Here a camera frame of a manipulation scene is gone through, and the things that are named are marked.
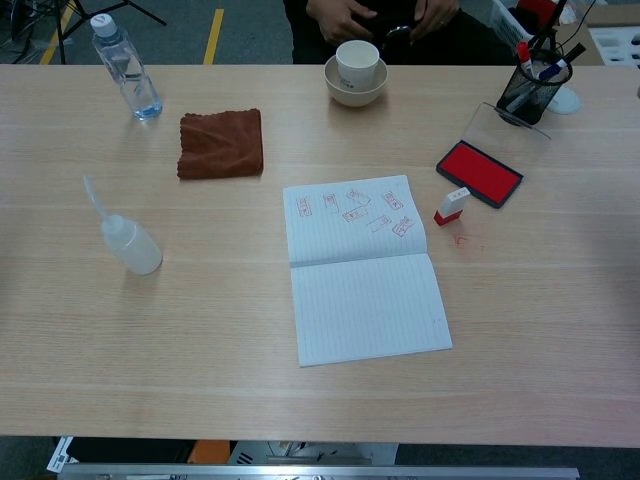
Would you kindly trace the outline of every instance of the red ink pad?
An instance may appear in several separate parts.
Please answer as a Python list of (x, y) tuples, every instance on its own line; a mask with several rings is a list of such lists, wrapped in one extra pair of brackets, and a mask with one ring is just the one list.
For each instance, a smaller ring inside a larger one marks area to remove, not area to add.
[(522, 174), (462, 140), (440, 160), (436, 171), (494, 208), (504, 205), (522, 181)]

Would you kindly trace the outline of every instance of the white cup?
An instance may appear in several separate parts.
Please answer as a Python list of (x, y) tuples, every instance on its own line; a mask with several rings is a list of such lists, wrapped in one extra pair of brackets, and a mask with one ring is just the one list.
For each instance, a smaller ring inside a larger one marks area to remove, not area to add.
[(369, 42), (351, 40), (336, 51), (340, 84), (347, 90), (363, 91), (371, 87), (380, 52)]

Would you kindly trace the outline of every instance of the white bowl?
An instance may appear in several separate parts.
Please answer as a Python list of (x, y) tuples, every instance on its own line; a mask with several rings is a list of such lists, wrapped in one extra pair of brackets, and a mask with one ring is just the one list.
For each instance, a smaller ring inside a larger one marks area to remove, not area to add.
[(364, 107), (380, 96), (387, 84), (387, 64), (379, 60), (373, 75), (373, 85), (369, 90), (354, 92), (348, 90), (340, 82), (338, 73), (338, 61), (334, 55), (324, 66), (324, 80), (329, 89), (329, 95), (338, 103), (347, 107)]

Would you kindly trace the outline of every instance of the pen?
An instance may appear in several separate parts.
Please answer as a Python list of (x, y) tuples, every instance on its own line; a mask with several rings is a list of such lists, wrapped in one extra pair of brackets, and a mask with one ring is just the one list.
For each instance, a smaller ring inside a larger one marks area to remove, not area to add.
[(578, 58), (582, 53), (586, 50), (584, 45), (578, 43), (575, 47), (571, 49), (569, 53), (565, 55), (564, 58), (561, 58), (556, 63), (548, 67), (546, 70), (540, 72), (540, 80), (543, 82), (545, 80), (549, 80), (552, 77), (555, 77), (560, 71), (569, 65), (572, 61)]
[(518, 52), (518, 58), (520, 59), (520, 66), (522, 69), (531, 77), (537, 78), (533, 71), (533, 64), (531, 63), (531, 55), (529, 54), (529, 45), (527, 45), (527, 42), (520, 42), (516, 47), (516, 50)]
[(515, 100), (513, 100), (509, 105), (507, 105), (505, 107), (505, 110), (509, 113), (515, 112), (522, 105), (527, 103), (527, 101), (529, 101), (532, 98), (532, 96), (538, 91), (540, 87), (541, 85), (531, 85), (526, 92), (523, 92), (520, 95), (518, 95)]

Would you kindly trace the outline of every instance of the cup and saucer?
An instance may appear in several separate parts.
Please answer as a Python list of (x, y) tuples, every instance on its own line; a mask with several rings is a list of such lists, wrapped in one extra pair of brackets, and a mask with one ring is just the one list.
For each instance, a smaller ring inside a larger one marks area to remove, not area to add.
[(347, 107), (364, 107), (380, 96), (387, 83), (387, 65), (375, 45), (351, 40), (338, 47), (324, 66), (331, 97)]

